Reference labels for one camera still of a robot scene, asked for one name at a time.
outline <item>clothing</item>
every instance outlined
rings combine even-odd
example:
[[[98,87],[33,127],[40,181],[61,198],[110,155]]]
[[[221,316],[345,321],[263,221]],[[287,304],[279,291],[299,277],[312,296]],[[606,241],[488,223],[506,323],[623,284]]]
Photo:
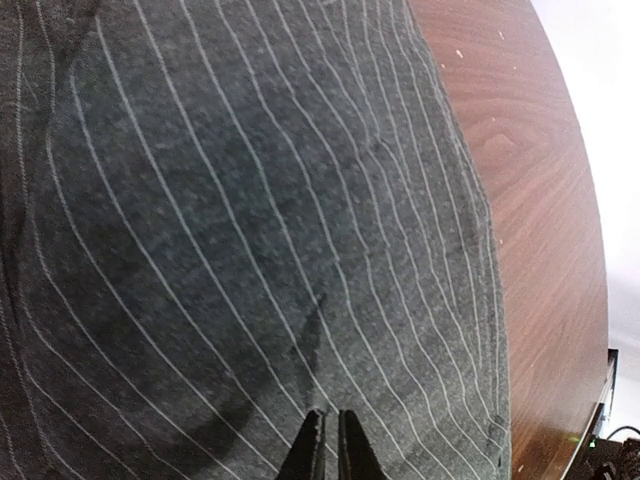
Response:
[[[313,408],[390,479],[509,477],[489,205],[404,0],[0,21],[0,478],[275,478]]]

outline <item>white wall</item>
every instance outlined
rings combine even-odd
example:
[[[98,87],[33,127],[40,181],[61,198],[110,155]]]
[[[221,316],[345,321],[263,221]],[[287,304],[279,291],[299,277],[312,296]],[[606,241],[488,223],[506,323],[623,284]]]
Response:
[[[640,428],[640,0],[532,3],[569,88],[600,206],[609,343],[621,355],[608,430]]]

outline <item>black wire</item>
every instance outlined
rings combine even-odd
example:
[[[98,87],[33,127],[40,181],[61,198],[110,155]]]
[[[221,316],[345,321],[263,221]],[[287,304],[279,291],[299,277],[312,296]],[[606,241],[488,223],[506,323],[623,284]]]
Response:
[[[616,433],[622,432],[623,430],[631,430],[632,432],[635,432],[636,434],[640,435],[640,430],[638,430],[637,428],[635,428],[635,427],[630,427],[630,426],[625,426],[625,427],[616,428],[616,429],[611,433],[611,435],[609,435],[609,436],[607,437],[607,440],[611,440],[611,438],[612,438]]]

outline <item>black object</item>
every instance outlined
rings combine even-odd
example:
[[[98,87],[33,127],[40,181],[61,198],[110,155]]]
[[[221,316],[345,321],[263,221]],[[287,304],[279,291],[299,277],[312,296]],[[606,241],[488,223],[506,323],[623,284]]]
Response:
[[[276,480],[324,480],[325,414],[312,410],[300,427]],[[339,480],[387,480],[356,414],[338,418]]]

